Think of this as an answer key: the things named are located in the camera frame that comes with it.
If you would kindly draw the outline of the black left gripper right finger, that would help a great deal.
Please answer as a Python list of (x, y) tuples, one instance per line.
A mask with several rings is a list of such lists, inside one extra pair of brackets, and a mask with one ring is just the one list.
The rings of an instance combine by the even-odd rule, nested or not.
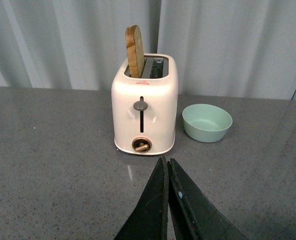
[(178, 240), (245, 240), (207, 199), (175, 159), (168, 162), (169, 205)]

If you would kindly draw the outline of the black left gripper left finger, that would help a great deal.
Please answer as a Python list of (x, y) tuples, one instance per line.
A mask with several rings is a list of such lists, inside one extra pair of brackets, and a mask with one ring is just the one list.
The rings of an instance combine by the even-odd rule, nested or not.
[(169, 172), (164, 157), (158, 159), (148, 183), (116, 240), (165, 240), (168, 223)]

